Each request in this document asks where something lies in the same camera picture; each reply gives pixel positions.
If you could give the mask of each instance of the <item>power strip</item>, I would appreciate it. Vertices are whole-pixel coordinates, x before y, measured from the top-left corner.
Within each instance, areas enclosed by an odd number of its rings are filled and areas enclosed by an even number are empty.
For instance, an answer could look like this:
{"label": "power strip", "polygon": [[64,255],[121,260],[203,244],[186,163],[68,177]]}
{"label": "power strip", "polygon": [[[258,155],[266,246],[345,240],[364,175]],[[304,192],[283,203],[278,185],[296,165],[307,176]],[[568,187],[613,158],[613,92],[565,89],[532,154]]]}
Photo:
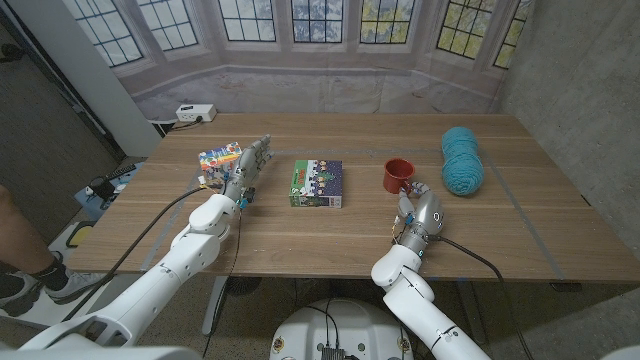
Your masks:
{"label": "power strip", "polygon": [[216,116],[218,112],[216,111],[215,106],[213,104],[204,104],[204,105],[194,105],[194,104],[186,104],[180,105],[178,110],[176,110],[176,115],[178,116],[178,121],[184,122],[194,122],[198,118],[198,116],[202,116],[203,122],[213,121],[213,118]]}

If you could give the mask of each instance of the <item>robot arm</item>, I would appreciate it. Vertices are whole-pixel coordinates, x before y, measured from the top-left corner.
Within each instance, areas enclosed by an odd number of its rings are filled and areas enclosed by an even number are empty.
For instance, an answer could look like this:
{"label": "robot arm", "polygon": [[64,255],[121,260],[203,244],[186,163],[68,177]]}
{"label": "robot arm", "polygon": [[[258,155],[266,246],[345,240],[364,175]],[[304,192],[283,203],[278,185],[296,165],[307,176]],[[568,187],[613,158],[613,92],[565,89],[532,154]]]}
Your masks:
{"label": "robot arm", "polygon": [[247,190],[272,157],[270,139],[265,135],[243,151],[222,194],[195,209],[167,255],[111,304],[48,328],[20,350],[135,344],[180,286],[218,257],[220,243],[229,235],[229,222],[246,205]]}
{"label": "robot arm", "polygon": [[397,244],[373,266],[371,277],[387,294],[384,302],[429,347],[436,359],[489,359],[489,357],[434,304],[435,296],[417,274],[427,246],[427,236],[442,228],[444,212],[438,197],[426,185],[414,209],[400,192],[398,212],[406,228]]}

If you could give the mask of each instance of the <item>red cup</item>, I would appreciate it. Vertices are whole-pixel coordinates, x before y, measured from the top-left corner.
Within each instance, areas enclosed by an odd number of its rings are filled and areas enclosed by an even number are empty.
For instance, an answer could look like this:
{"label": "red cup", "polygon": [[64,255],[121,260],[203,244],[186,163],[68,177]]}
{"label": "red cup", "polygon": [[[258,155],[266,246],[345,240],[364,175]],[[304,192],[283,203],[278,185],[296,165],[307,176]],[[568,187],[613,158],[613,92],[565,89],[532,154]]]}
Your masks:
{"label": "red cup", "polygon": [[413,164],[405,159],[387,160],[384,164],[382,186],[392,194],[398,194],[400,188],[404,188],[406,192],[409,192],[411,190],[409,178],[413,176],[415,171]]}

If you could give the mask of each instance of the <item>blue yarn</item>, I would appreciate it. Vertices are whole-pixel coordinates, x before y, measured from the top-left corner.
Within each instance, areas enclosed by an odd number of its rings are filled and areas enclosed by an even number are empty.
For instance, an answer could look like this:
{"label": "blue yarn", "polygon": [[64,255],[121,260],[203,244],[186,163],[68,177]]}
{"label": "blue yarn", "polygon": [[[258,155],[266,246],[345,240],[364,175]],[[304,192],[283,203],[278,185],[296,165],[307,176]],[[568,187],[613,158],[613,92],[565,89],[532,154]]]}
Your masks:
{"label": "blue yarn", "polygon": [[484,168],[478,157],[478,141],[473,131],[454,127],[442,135],[444,166],[442,179],[456,195],[473,194],[484,180]]}

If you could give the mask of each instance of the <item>sneaker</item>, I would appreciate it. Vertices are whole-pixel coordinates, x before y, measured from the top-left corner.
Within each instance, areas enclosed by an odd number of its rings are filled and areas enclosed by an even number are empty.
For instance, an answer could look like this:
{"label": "sneaker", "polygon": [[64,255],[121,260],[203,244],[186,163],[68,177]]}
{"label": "sneaker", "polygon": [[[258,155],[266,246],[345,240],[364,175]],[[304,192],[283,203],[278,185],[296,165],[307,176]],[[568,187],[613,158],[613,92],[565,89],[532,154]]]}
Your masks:
{"label": "sneaker", "polygon": [[22,278],[24,281],[24,286],[19,293],[0,299],[0,309],[6,311],[11,317],[17,317],[31,310],[33,304],[38,301],[42,284],[38,280],[20,271],[13,274],[6,274],[6,276],[15,276]]}
{"label": "sneaker", "polygon": [[64,305],[79,298],[85,291],[100,281],[104,274],[81,274],[71,271],[67,268],[67,277],[69,281],[67,285],[60,290],[51,290],[48,287],[44,291],[49,295],[51,300],[58,305]]}

